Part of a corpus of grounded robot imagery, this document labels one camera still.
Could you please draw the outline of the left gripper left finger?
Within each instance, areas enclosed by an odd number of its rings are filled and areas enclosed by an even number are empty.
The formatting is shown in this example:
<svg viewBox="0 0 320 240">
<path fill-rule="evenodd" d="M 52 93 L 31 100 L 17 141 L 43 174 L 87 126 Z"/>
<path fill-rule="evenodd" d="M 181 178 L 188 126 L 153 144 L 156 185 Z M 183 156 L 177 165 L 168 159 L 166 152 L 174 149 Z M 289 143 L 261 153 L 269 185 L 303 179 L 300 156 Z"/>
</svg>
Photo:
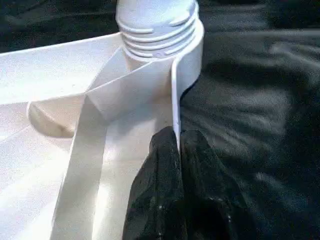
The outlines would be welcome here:
<svg viewBox="0 0 320 240">
<path fill-rule="evenodd" d="M 124 240 L 185 240 L 187 225 L 180 153 L 171 126 L 155 133 L 130 188 Z"/>
</svg>

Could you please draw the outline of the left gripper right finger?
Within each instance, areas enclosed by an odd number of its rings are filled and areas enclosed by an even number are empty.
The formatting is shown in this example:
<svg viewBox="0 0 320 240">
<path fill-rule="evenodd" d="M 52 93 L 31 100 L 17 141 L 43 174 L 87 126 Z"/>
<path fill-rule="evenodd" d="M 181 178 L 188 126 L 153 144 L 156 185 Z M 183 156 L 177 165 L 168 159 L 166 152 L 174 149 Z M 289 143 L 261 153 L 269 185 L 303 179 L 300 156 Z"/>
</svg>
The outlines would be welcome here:
<svg viewBox="0 0 320 240">
<path fill-rule="evenodd" d="M 188 239 L 255 240 L 257 228 L 235 179 L 198 130 L 181 134 Z"/>
</svg>

